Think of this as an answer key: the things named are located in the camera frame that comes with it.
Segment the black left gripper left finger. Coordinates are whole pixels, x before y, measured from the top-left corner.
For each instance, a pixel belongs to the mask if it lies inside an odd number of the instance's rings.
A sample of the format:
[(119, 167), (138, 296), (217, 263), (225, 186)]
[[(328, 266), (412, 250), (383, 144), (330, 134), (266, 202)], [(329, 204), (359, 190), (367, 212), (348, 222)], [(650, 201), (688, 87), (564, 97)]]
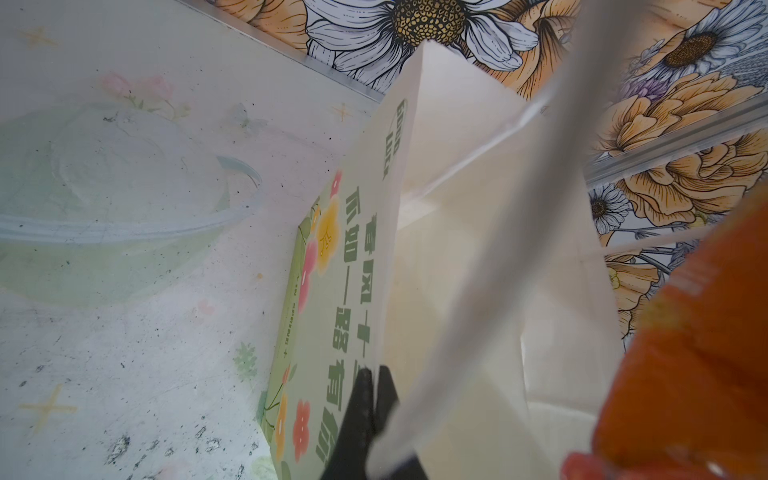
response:
[(375, 436), (375, 395), (370, 369), (356, 377), (349, 404), (322, 480), (366, 480), (365, 465)]

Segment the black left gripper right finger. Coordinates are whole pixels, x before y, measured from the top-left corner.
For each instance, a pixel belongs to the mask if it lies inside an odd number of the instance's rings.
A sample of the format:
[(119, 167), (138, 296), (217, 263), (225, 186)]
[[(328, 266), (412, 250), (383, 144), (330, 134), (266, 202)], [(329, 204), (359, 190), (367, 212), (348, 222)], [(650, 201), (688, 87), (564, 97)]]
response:
[(374, 403), (373, 477), (427, 479), (416, 450), (425, 426), (423, 408), (411, 398), (399, 401), (390, 369), (381, 365)]

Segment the white paper bag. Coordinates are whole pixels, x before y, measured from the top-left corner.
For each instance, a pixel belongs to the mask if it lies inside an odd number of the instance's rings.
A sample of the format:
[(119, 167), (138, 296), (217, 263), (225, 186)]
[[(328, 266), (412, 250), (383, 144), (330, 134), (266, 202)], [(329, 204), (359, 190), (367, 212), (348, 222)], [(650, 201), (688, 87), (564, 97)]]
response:
[(321, 479), (358, 372), (422, 407), (427, 479), (555, 479), (613, 375), (586, 147), (641, 1), (588, 1), (531, 100), (429, 40), (300, 224), (262, 429)]

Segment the orange snack packet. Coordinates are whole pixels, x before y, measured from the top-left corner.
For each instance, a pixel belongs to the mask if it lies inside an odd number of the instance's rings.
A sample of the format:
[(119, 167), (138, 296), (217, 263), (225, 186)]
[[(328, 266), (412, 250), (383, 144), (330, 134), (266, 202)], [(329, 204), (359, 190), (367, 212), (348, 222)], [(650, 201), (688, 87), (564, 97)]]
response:
[(587, 453), (564, 479), (767, 475), (767, 187), (755, 187), (652, 298)]

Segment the clear plastic lid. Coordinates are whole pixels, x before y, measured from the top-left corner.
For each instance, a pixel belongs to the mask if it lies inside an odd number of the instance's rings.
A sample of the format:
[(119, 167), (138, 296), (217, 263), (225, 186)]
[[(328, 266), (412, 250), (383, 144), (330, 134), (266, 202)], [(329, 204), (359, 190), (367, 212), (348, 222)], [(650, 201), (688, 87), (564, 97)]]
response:
[(40, 303), (153, 295), (250, 215), (260, 175), (175, 122), (109, 102), (1, 126), (1, 287)]

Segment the aluminium corner post right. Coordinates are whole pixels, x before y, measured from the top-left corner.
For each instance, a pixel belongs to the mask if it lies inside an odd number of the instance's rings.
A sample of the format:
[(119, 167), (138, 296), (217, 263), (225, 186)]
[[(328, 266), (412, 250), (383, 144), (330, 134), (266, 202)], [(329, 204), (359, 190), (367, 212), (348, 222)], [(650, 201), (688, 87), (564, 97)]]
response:
[(766, 127), (766, 102), (733, 107), (617, 157), (591, 161), (584, 178), (594, 188)]

